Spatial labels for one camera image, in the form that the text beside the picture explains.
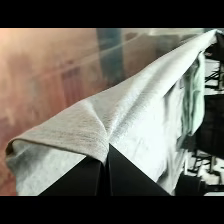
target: gray cloth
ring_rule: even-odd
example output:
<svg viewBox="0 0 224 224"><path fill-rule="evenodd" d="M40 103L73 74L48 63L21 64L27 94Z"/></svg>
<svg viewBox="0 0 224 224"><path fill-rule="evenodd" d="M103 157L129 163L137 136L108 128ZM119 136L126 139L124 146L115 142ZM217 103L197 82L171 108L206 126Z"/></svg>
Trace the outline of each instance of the gray cloth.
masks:
<svg viewBox="0 0 224 224"><path fill-rule="evenodd" d="M11 140L7 164L16 176L18 195L41 193L83 159L79 154L104 163L109 143L152 180L160 178L171 193L180 172L176 140L183 90L178 80L214 42L214 35L210 31L191 40L119 85Z"/></svg>

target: white cloth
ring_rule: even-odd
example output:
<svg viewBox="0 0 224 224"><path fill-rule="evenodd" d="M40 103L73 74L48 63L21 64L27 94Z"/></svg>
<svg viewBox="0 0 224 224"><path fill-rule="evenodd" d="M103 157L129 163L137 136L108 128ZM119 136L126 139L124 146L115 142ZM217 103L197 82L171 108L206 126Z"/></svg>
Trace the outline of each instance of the white cloth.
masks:
<svg viewBox="0 0 224 224"><path fill-rule="evenodd" d="M119 85L13 139L7 148L7 163L16 175L18 194L41 193L83 158L75 159L75 155L104 163L109 143L155 182L166 173L161 186L171 193L177 182L176 139L181 114L177 108L181 108L182 96L177 81L198 54L214 43L215 32L196 37Z"/></svg>

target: green cloth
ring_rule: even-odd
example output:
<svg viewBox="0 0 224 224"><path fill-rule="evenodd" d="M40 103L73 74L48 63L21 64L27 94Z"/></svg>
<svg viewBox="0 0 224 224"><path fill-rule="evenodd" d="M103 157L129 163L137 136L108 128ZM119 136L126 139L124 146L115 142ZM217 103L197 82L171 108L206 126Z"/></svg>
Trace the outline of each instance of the green cloth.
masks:
<svg viewBox="0 0 224 224"><path fill-rule="evenodd" d="M205 57L201 52L183 77L185 94L183 98L183 134L193 135L201 125L205 113L204 80Z"/></svg>

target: blurred background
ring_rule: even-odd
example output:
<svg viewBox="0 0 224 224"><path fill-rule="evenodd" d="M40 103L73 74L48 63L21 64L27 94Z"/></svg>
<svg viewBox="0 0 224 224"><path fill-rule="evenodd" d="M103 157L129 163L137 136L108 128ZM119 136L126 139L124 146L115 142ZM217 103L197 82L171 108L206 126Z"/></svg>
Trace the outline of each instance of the blurred background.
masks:
<svg viewBox="0 0 224 224"><path fill-rule="evenodd" d="M16 195L4 161L10 139L210 29L1 28L0 195Z"/></svg>

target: towel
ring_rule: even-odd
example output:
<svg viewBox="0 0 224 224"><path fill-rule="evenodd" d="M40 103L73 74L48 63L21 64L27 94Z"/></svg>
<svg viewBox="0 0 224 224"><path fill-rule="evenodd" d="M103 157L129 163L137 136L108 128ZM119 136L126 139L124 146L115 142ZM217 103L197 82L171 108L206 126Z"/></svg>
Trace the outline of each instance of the towel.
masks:
<svg viewBox="0 0 224 224"><path fill-rule="evenodd" d="M161 186L171 193L181 125L176 115L182 113L178 102L183 98L178 80L214 43L215 33L192 39L135 76L12 139L6 162L18 195L38 195L85 156L105 163L109 143L155 182L163 176Z"/></svg>

